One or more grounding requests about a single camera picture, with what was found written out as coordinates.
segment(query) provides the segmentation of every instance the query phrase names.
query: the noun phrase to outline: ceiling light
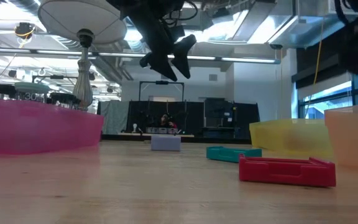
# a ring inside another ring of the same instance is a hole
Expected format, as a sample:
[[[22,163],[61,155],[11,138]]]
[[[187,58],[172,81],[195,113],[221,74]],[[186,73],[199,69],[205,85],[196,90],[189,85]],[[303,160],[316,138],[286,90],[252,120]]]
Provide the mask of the ceiling light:
[[[280,37],[294,22],[298,21],[298,16],[294,16],[283,28],[281,28],[270,40],[268,43],[274,42],[278,37]]]
[[[207,57],[207,56],[187,56],[189,60],[215,60],[215,57]]]
[[[128,29],[127,34],[124,37],[126,41],[140,41],[142,39],[142,34],[140,34],[137,29]]]
[[[111,57],[132,57],[142,58],[145,54],[132,54],[132,53],[99,53],[100,56],[111,56]]]
[[[0,52],[4,52],[4,53],[31,53],[30,50],[26,50],[26,49],[0,49]]]
[[[259,58],[227,58],[223,57],[224,62],[249,62],[249,63],[278,63],[278,60],[273,59],[259,59]]]
[[[67,56],[67,59],[81,59],[80,56]],[[96,60],[96,57],[88,57],[89,60]]]
[[[271,16],[268,16],[258,29],[252,34],[251,38],[247,41],[248,44],[264,44],[276,32],[276,24]]]
[[[79,55],[81,56],[81,52],[72,52],[68,50],[38,50],[40,54],[56,54],[56,55]]]

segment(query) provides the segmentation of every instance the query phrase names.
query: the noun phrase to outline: pink plastic bin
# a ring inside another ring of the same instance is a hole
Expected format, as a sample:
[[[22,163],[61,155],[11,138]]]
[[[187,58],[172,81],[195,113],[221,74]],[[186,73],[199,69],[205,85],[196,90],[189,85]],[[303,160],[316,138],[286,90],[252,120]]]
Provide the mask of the pink plastic bin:
[[[102,126],[100,115],[31,101],[0,100],[0,154],[95,146]]]
[[[358,106],[325,111],[337,163],[358,168]]]

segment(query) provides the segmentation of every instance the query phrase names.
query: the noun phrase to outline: person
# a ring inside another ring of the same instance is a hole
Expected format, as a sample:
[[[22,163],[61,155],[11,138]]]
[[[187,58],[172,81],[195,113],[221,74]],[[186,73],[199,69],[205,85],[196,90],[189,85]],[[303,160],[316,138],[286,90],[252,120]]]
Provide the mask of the person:
[[[172,121],[172,118],[169,117],[169,114],[164,114],[161,117],[160,127],[161,128],[177,128],[177,125]]]

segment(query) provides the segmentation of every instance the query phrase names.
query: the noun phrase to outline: lamp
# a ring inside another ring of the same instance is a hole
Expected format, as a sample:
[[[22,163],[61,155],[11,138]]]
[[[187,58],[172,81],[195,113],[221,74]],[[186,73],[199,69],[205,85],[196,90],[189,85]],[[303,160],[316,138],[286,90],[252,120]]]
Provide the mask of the lamp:
[[[83,108],[92,104],[89,48],[123,39],[127,32],[120,12],[105,0],[43,0],[38,17],[45,28],[61,37],[80,41],[83,48],[78,61],[78,80],[73,94]]]

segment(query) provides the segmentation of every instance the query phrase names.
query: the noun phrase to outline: white lamp shade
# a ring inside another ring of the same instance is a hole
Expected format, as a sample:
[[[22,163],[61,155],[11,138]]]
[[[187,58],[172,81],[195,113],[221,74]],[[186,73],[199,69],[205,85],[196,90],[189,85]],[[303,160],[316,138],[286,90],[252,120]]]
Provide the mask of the white lamp shade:
[[[81,29],[94,34],[94,44],[108,44],[123,39],[127,32],[120,12],[106,0],[43,0],[38,17],[47,30],[55,35],[79,40]]]

